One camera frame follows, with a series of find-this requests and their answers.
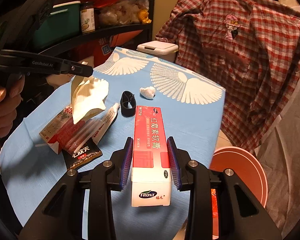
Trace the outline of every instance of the white bin lid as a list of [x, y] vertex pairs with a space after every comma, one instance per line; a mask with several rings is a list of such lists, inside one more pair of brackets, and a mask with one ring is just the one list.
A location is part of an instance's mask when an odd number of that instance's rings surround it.
[[138, 51], [154, 55], [168, 55], [178, 51], [178, 45], [162, 41], [150, 41], [139, 44]]

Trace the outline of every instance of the green storage box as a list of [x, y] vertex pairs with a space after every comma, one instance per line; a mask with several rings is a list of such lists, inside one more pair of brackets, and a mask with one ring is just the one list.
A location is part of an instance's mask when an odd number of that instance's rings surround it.
[[32, 44], [44, 49], [80, 33], [80, 1], [55, 5], [49, 17], [34, 32]]

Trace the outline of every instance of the metal screw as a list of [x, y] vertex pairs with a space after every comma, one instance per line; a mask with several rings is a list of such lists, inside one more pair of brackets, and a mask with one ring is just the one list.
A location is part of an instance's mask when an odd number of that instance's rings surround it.
[[112, 165], [112, 161], [104, 161], [103, 166], [110, 167]]
[[76, 170], [71, 169], [67, 172], [67, 174], [68, 174], [68, 176], [73, 176], [74, 174], [76, 174], [76, 172], [77, 172]]
[[234, 172], [231, 169], [226, 169], [225, 174], [227, 174], [228, 176], [232, 176], [234, 174]]
[[191, 166], [191, 167], [196, 167], [196, 166], [198, 166], [198, 162], [197, 162], [197, 161], [194, 161], [194, 160], [189, 161], [188, 164], [189, 164], [189, 166]]

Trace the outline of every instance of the table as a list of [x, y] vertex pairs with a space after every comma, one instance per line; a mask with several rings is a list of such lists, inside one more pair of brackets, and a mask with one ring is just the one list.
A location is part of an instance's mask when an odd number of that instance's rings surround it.
[[[109, 82], [107, 109], [119, 102], [124, 90], [136, 96], [138, 105], [161, 107], [166, 137], [173, 136], [178, 148], [209, 166], [221, 124], [225, 90], [207, 78], [173, 63], [141, 52], [116, 48], [110, 58], [94, 69], [93, 75]], [[155, 86], [153, 100], [139, 95], [140, 87]], [[0, 153], [2, 180], [22, 225], [66, 172], [62, 155], [43, 141], [42, 128], [70, 103], [70, 83], [58, 88], [23, 120], [5, 142]], [[86, 171], [122, 149], [133, 137], [134, 116], [116, 121], [99, 143], [103, 156], [79, 169]], [[87, 239], [87, 190], [84, 202], [82, 236]], [[189, 192], [172, 186], [170, 206], [131, 207], [131, 179], [122, 192], [112, 192], [114, 224], [118, 240], [173, 239], [188, 215]]]

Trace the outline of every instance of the plaid shirt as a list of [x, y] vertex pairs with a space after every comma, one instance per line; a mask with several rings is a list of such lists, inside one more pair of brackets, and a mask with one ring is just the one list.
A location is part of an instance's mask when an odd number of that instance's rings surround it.
[[272, 0], [178, 0], [156, 38], [226, 88], [221, 129], [253, 152], [299, 80], [300, 13]]

